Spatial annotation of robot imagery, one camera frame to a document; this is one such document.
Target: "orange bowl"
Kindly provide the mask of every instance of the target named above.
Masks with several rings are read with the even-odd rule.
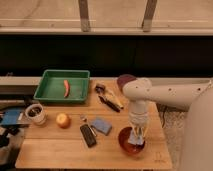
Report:
[[[118,135],[118,141],[120,147],[128,154],[128,155],[135,155],[141,152],[141,150],[145,146],[145,141],[142,145],[133,145],[128,143],[128,139],[130,136],[132,128],[131,127],[125,127],[123,128],[119,135]]]

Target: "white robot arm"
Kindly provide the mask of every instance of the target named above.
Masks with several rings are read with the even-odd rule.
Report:
[[[121,75],[118,85],[130,100],[133,124],[147,116],[147,100],[188,110],[179,171],[213,170],[213,88],[211,80],[199,84],[152,86],[147,78]]]

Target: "white cup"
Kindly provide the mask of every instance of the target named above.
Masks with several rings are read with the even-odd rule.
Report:
[[[35,109],[38,109],[40,111],[37,111],[35,116],[30,116],[30,112],[32,112]],[[30,106],[27,107],[27,109],[25,110],[25,116],[30,119],[33,123],[35,123],[36,125],[42,125],[45,123],[46,121],[46,115],[43,112],[43,107],[41,104],[32,104]]]

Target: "green tray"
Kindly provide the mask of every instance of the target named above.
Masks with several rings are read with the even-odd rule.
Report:
[[[34,99],[45,103],[83,103],[88,94],[90,72],[87,70],[45,70]],[[70,84],[64,98],[64,80]]]

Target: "wooden table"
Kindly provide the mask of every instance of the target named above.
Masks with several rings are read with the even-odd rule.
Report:
[[[114,90],[125,109],[116,113],[102,104],[94,91],[96,83],[102,83]],[[128,121],[128,100],[118,90],[116,80],[91,80],[88,99],[83,105],[44,106],[48,115],[42,127],[31,124],[22,144],[17,168],[70,168],[70,169],[171,169],[165,136],[161,127],[155,103],[149,103],[150,124],[146,145],[137,156],[128,156],[118,143],[118,134]],[[61,129],[55,119],[59,112],[72,118],[68,129]],[[98,133],[97,145],[88,148],[80,132],[83,121],[79,114],[85,114],[88,121],[97,116],[109,121],[113,128],[108,136]]]

